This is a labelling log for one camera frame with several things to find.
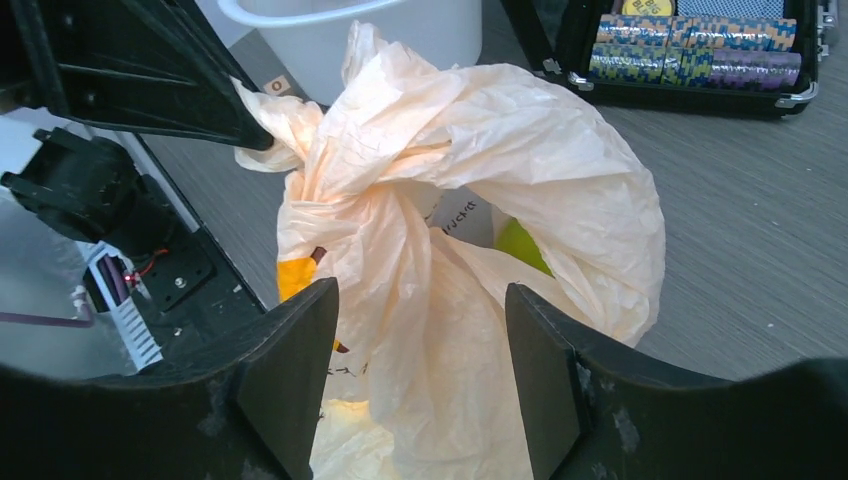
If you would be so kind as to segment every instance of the screw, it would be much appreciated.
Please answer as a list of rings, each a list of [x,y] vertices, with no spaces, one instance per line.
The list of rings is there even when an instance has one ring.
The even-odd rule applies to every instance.
[[[86,104],[86,105],[88,105],[89,107],[94,107],[94,106],[96,106],[96,105],[97,105],[97,100],[98,100],[98,98],[97,98],[97,93],[95,93],[95,92],[87,92],[87,93],[85,94],[85,96],[83,97],[83,101],[84,101],[84,102],[85,102],[85,104]]]

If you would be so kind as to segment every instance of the stack of poker chips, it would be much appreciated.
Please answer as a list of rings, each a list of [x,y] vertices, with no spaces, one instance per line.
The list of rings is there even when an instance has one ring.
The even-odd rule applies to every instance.
[[[791,18],[601,16],[595,43],[788,52],[798,23]]]
[[[604,15],[589,75],[686,87],[779,89],[794,84],[800,71],[800,54],[788,52],[796,28],[791,19]],[[741,55],[745,52],[758,55]],[[747,69],[744,61],[751,62]]]
[[[721,88],[780,90],[795,85],[800,73],[797,53],[716,50],[708,83]]]

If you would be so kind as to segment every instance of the gray floor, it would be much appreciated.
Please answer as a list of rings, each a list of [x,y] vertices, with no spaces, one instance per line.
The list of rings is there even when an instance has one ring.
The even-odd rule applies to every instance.
[[[481,61],[522,65],[500,3],[484,3]],[[256,34],[232,51],[259,85],[282,73]],[[822,65],[820,85],[803,115],[773,123],[601,108],[653,171],[667,222],[660,323],[641,350],[729,378],[848,355],[848,44]],[[240,169],[228,147],[146,139],[276,303],[283,177]]]

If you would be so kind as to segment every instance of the white bucket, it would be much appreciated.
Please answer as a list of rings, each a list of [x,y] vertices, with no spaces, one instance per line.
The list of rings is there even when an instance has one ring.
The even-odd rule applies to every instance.
[[[331,105],[354,20],[401,42],[439,69],[477,63],[481,0],[218,0],[232,20],[255,27],[309,99]]]

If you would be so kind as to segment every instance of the black case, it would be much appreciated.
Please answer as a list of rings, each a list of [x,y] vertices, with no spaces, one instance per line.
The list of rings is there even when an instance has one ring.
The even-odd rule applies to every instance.
[[[612,10],[615,0],[501,0],[501,3],[537,75],[567,87],[593,104],[780,117],[801,113],[818,93],[820,5],[817,0],[785,0],[786,17],[798,21],[792,51],[800,53],[803,59],[798,82],[785,93],[589,81],[586,73],[601,15]]]

